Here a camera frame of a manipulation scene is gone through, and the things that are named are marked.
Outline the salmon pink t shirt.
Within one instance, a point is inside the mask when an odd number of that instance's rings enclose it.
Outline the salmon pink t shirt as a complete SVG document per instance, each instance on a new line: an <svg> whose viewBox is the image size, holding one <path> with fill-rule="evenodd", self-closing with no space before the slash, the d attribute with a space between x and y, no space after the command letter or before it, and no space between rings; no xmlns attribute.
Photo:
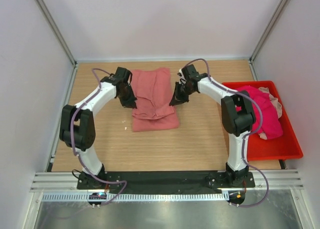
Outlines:
<svg viewBox="0 0 320 229"><path fill-rule="evenodd" d="M172 99L169 68L133 70L132 82L136 108L132 110L132 131L147 132L176 129L180 126Z"/></svg>

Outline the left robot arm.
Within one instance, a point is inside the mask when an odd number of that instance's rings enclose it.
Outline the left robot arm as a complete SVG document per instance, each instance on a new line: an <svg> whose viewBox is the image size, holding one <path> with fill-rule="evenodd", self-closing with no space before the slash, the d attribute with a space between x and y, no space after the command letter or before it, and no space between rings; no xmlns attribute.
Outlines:
<svg viewBox="0 0 320 229"><path fill-rule="evenodd" d="M131 86L133 74L130 70L118 67L115 73L107 73L102 79L99 79L96 72L105 70L93 68L91 71L98 85L80 102L62 108L59 139L72 149L84 174L102 182L105 169L94 148L95 116L109 101L116 98L122 107L136 109L137 98Z"/></svg>

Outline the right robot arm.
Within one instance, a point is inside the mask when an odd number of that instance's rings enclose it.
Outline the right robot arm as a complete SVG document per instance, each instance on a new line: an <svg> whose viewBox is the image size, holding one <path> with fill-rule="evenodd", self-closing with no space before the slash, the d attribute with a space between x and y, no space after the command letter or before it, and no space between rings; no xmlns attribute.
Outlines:
<svg viewBox="0 0 320 229"><path fill-rule="evenodd" d="M174 93L169 103L177 106L189 101L195 92L205 94L221 107L221 121L228 133L229 156L225 164L225 177L232 184L248 176L247 146L249 134L256 122L252 101L246 91L238 92L214 80L208 73L200 74L193 64L177 73L180 80L175 83Z"/></svg>

